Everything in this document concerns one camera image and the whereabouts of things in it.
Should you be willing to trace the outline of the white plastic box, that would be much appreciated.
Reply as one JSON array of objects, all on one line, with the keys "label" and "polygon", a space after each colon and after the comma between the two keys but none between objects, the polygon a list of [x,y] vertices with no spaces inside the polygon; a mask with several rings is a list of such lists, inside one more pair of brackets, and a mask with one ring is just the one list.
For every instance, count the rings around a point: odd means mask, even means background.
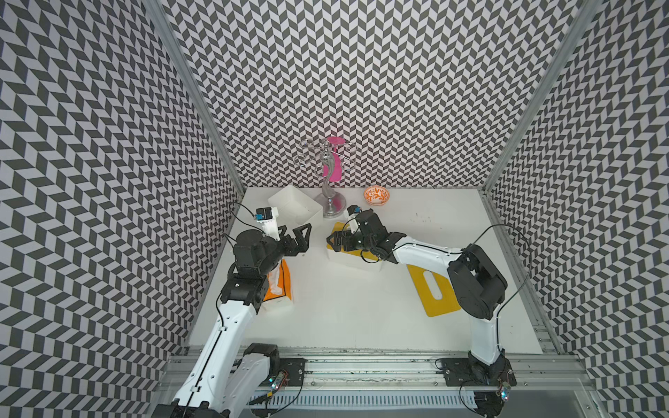
[{"label": "white plastic box", "polygon": [[286,186],[268,198],[270,207],[278,209],[279,220],[293,227],[323,223],[322,206],[295,186]]},{"label": "white plastic box", "polygon": [[378,272],[383,264],[379,259],[369,251],[354,250],[350,252],[335,252],[331,246],[327,246],[327,256],[330,261],[347,266],[348,268],[357,268],[364,271]]}]

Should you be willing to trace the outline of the orange tissue pack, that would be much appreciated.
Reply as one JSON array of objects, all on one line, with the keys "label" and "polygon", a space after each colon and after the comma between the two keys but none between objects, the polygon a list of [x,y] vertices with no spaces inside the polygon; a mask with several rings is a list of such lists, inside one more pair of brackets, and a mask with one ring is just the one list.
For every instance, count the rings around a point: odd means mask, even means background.
[{"label": "orange tissue pack", "polygon": [[261,308],[268,312],[282,311],[294,306],[291,275],[287,261],[282,260],[268,275],[269,289]]}]

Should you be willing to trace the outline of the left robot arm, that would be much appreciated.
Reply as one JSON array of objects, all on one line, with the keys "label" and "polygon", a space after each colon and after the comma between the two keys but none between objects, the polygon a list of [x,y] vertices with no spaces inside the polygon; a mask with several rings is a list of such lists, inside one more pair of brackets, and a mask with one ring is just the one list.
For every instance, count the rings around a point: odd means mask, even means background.
[{"label": "left robot arm", "polygon": [[235,363],[245,331],[268,292],[268,275],[284,258],[309,249],[309,223],[292,235],[285,226],[279,230],[277,239],[256,229],[237,236],[234,263],[216,299],[217,317],[207,342],[172,401],[157,405],[153,417],[238,417],[261,383],[280,372],[274,344],[253,343]]}]

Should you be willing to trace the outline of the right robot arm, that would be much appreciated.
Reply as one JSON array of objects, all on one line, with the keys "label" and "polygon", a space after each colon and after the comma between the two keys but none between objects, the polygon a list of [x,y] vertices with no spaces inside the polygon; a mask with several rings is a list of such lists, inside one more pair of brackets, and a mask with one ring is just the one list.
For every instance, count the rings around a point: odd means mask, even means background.
[{"label": "right robot arm", "polygon": [[508,282],[482,247],[439,247],[405,233],[390,232],[372,209],[348,209],[340,231],[327,237],[334,252],[361,251],[378,261],[416,266],[449,280],[461,310],[470,317],[467,371],[471,385],[510,388],[517,385],[499,341],[499,314],[506,307]]}]

